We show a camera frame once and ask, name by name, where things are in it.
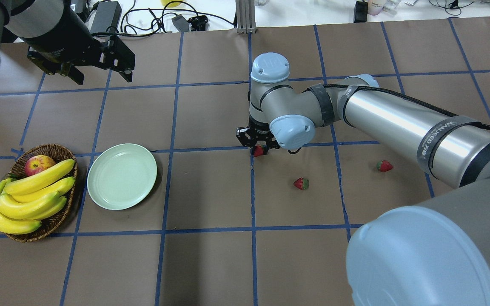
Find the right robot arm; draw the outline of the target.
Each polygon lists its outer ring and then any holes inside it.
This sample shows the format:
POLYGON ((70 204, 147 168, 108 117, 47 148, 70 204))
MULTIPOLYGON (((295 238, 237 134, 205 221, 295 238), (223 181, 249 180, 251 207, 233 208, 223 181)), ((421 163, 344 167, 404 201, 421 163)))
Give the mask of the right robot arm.
POLYGON ((392 209, 350 238, 356 306, 490 306, 490 126, 383 89, 370 75, 296 93, 276 53, 251 65, 244 147, 300 149, 343 121, 415 162, 453 190, 392 209))

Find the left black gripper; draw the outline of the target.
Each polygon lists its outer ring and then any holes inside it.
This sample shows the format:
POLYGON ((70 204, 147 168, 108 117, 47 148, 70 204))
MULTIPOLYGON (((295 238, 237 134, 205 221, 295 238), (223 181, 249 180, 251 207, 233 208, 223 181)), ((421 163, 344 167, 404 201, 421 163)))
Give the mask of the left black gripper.
POLYGON ((136 55, 118 36, 111 35, 107 45, 88 37, 27 39, 27 58, 47 75, 60 74, 83 85, 84 75, 76 67, 94 66, 118 72, 131 83, 134 77, 136 55))

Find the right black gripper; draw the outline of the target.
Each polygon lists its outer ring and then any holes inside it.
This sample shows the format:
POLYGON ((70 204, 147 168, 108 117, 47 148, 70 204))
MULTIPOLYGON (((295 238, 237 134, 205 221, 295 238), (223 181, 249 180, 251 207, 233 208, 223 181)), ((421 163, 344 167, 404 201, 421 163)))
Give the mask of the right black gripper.
POLYGON ((243 147, 250 148, 250 155, 253 156, 257 143, 264 142, 263 155, 267 155, 270 149, 280 149, 274 135, 270 131, 269 124, 257 120, 249 120, 246 127, 239 127, 236 130, 236 137, 243 147))

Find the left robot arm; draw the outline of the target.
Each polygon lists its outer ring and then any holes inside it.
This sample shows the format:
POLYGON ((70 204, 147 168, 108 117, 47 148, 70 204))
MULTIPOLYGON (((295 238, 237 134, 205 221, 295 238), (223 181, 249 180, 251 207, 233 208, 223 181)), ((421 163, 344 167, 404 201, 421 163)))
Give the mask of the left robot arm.
POLYGON ((82 85, 79 67, 93 66, 133 79, 136 56, 122 34, 90 32, 69 0, 0 0, 0 45, 4 28, 29 45, 27 57, 47 75, 82 85))

